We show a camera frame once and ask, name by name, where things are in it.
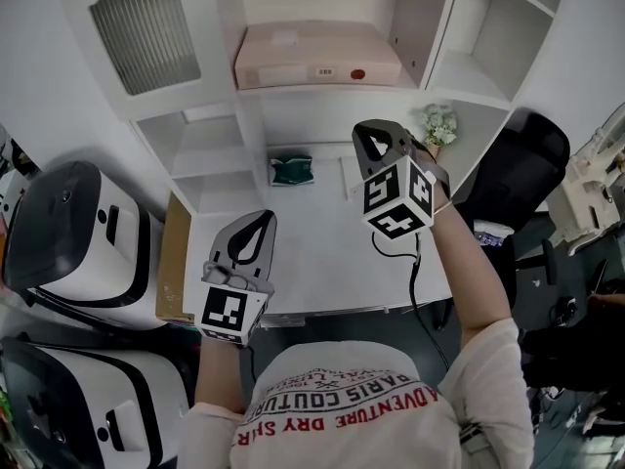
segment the cardboard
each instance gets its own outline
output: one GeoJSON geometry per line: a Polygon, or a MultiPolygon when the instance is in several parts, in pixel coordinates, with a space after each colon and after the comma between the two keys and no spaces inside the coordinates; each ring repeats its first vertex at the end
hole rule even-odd
{"type": "Polygon", "coordinates": [[[183,313],[185,266],[187,264],[190,226],[190,214],[171,194],[167,206],[160,264],[158,266],[156,317],[171,323],[195,328],[193,315],[183,313]]]}

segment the desk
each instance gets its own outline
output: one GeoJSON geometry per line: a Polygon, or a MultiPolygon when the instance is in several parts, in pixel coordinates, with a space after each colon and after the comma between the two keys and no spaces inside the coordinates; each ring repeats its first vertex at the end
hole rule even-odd
{"type": "MultiPolygon", "coordinates": [[[[378,254],[371,244],[371,230],[361,223],[359,208],[347,200],[345,182],[361,180],[355,158],[347,164],[340,159],[318,160],[313,171],[314,184],[269,191],[267,208],[276,214],[277,233],[270,275],[275,294],[266,320],[410,306],[411,259],[388,259],[378,254]]],[[[202,265],[215,235],[237,217],[240,215],[192,219],[186,298],[206,297],[202,265]]],[[[385,252],[414,253],[413,237],[389,242],[377,235],[376,242],[385,252]]],[[[429,230],[421,233],[421,253],[415,284],[417,302],[427,304],[450,297],[429,230]]]]}

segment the black office chair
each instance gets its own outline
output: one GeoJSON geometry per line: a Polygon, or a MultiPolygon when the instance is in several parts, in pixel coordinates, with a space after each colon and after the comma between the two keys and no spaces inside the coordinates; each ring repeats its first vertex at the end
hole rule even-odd
{"type": "MultiPolygon", "coordinates": [[[[533,112],[519,132],[501,131],[479,164],[468,198],[456,208],[471,229],[474,221],[481,219],[518,232],[563,180],[569,156],[564,132],[548,118],[533,112]]],[[[547,282],[556,283],[553,247],[547,239],[542,245],[542,255],[519,261],[510,236],[500,248],[483,247],[503,282],[511,307],[517,298],[517,270],[544,266],[547,282]]],[[[448,299],[442,320],[433,321],[436,329],[445,327],[452,304],[453,299],[448,299]]]]}

